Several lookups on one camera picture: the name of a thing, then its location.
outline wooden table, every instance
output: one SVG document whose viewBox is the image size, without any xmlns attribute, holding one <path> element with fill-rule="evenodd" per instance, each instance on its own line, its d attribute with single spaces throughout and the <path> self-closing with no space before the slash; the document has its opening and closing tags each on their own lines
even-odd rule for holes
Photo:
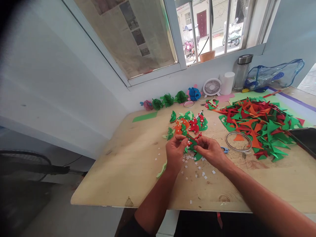
<svg viewBox="0 0 316 237">
<path fill-rule="evenodd" d="M 296 88 L 284 92 L 316 107 L 316 97 L 311 94 Z M 168 126 L 174 125 L 169 123 L 172 110 L 177 115 L 188 110 L 197 115 L 204 109 L 208 129 L 202 132 L 203 135 L 227 147 L 225 136 L 228 132 L 220 122 L 219 114 L 206 110 L 200 106 L 201 103 L 197 101 L 190 109 L 174 103 L 171 107 L 159 110 L 156 118 L 140 122 L 132 123 L 132 120 L 147 111 L 137 111 L 126 116 L 106 145 L 103 155 L 94 163 L 72 196 L 71 203 L 138 207 L 156 183 L 156 175 L 166 161 L 167 141 L 162 135 L 167 134 Z M 225 105 L 229 103 L 219 104 L 220 107 Z M 298 145 L 290 147 L 291 150 L 286 151 L 289 156 L 276 163 L 272 163 L 271 158 L 257 161 L 253 155 L 246 156 L 233 150 L 227 156 L 239 168 L 299 211 L 316 213 L 316 160 Z M 188 163 L 183 163 L 181 171 L 184 173 L 179 173 L 177 177 L 169 209 L 250 211 L 232 183 L 206 160 L 200 160 L 195 165 L 190 159 Z M 207 175 L 207 180 L 202 177 L 202 172 Z"/>
</svg>

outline transparent bag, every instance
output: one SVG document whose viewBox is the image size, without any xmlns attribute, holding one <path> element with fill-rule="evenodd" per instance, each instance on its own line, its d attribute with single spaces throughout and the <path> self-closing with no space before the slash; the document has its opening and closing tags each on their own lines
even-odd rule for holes
<svg viewBox="0 0 316 237">
<path fill-rule="evenodd" d="M 295 76 L 304 67 L 304 64 L 303 59 L 295 59 L 274 67 L 254 67 L 248 73 L 244 88 L 254 91 L 272 82 L 281 87 L 288 87 L 292 85 Z"/>
</svg>

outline window bar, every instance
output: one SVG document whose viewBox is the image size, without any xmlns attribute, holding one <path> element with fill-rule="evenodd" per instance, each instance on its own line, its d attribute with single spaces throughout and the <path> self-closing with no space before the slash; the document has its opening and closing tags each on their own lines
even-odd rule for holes
<svg viewBox="0 0 316 237">
<path fill-rule="evenodd" d="M 195 59 L 198 63 L 198 45 L 197 45 L 197 38 L 195 35 L 195 23 L 194 23 L 194 15 L 193 15 L 193 3 L 192 1 L 189 2 L 190 4 L 190 13 L 191 13 L 191 22 L 192 22 L 192 33 L 193 33 L 193 41 L 194 41 L 194 51 L 195 51 Z"/>
<path fill-rule="evenodd" d="M 212 38 L 213 38 L 213 26 L 212 26 L 212 0 L 208 0 L 208 12 L 209 12 L 209 42 L 210 52 L 213 50 Z"/>
<path fill-rule="evenodd" d="M 227 46 L 228 46 L 228 34 L 229 34 L 230 8 L 231 8 L 231 0 L 228 0 L 228 2 L 227 2 L 227 21 L 226 21 L 226 29 L 225 29 L 225 45 L 224 45 L 224 53 L 227 53 Z"/>
</svg>

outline stainless steel bottle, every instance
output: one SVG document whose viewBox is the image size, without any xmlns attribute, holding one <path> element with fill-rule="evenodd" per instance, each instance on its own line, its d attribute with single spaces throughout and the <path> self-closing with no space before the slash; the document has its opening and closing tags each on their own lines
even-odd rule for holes
<svg viewBox="0 0 316 237">
<path fill-rule="evenodd" d="M 245 54 L 238 58 L 237 69 L 235 71 L 236 76 L 233 91 L 240 92 L 244 88 L 244 84 L 249 72 L 249 67 L 252 58 L 253 54 Z"/>
</svg>

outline black device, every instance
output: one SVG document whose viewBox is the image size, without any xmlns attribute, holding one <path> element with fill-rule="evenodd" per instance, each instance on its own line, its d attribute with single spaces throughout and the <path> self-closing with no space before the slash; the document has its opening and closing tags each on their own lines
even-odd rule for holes
<svg viewBox="0 0 316 237">
<path fill-rule="evenodd" d="M 296 128 L 288 131 L 297 144 L 316 159 L 316 128 Z"/>
</svg>

